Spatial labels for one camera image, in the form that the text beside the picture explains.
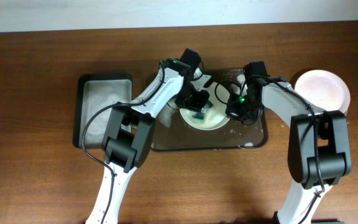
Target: white wall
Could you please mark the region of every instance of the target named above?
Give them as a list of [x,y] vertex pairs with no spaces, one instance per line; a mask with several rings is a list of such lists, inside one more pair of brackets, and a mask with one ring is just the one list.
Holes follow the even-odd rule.
[[0,0],[0,32],[358,20],[358,0]]

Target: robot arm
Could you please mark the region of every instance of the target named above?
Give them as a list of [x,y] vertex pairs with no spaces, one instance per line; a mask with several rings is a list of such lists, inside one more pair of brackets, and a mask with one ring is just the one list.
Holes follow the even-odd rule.
[[[258,119],[259,111],[268,108],[290,127],[288,168],[293,182],[283,207],[275,213],[275,223],[310,223],[322,197],[350,173],[351,160],[346,118],[340,111],[327,112],[301,101],[283,78],[269,78],[263,62],[252,62],[244,67],[247,94],[231,93],[226,114],[238,121]],[[325,191],[320,193],[314,154],[313,121],[305,103],[316,117],[317,133],[328,139],[327,146],[318,147],[319,166]]]
[[[209,93],[200,86],[208,85],[211,77],[195,80],[195,74],[201,75],[197,68],[200,61],[198,53],[190,49],[186,49],[179,60],[166,59],[161,63],[154,81],[131,101],[136,106],[111,110],[102,150],[105,152],[105,163],[114,171],[115,177],[112,178],[110,170],[104,168],[98,198],[87,224],[102,222],[109,195],[112,195],[111,203],[103,223],[117,223],[129,180],[150,151],[155,118],[171,98],[176,96],[175,103],[181,108],[193,111],[203,109]],[[136,134],[123,130],[122,124],[136,126]]]

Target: wooden table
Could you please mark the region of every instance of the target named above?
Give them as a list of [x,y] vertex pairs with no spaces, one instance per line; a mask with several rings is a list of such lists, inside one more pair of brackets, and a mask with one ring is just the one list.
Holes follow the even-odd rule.
[[[358,223],[358,21],[0,34],[0,223],[83,223],[103,169],[71,144],[78,77],[129,72],[136,96],[158,60],[179,57],[187,47],[209,69],[264,60],[271,75],[290,79],[320,68],[347,83],[353,169],[314,219]],[[267,121],[270,139],[259,150],[151,152],[127,188],[119,220],[271,218],[291,176],[289,128],[273,113]]]

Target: white plate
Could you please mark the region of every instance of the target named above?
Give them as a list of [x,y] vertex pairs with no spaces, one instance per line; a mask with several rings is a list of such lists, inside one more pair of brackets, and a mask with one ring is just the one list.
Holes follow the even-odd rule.
[[304,73],[296,81],[295,91],[310,103],[327,111],[339,110],[346,113],[351,102],[351,94],[343,80],[324,70]]
[[[214,130],[224,126],[230,119],[226,117],[225,110],[226,105],[219,102],[215,97],[215,87],[217,83],[212,83],[208,88],[204,88],[209,93],[209,101],[213,104],[210,109],[207,109],[204,114],[204,119],[194,118],[193,115],[196,114],[194,111],[189,111],[186,109],[180,109],[180,114],[182,118],[190,126],[200,129],[200,130]],[[223,102],[226,102],[229,99],[230,93],[222,86],[219,85],[216,90],[219,99]]]

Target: white bowl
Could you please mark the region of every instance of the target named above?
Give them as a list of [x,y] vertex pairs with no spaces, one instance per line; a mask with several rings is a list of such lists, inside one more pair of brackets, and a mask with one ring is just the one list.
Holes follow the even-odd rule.
[[[204,114],[204,119],[194,118],[193,115],[196,113],[194,111],[180,109],[180,114],[182,118],[188,123],[190,126],[200,129],[200,130],[214,130],[224,126],[230,119],[226,117],[225,110],[226,105],[219,102],[215,97],[215,87],[217,83],[212,83],[208,88],[204,88],[209,93],[209,101],[213,104],[213,107],[206,110]],[[216,90],[219,99],[223,102],[226,102],[229,99],[230,93],[227,89],[225,89],[222,85],[218,86]]]

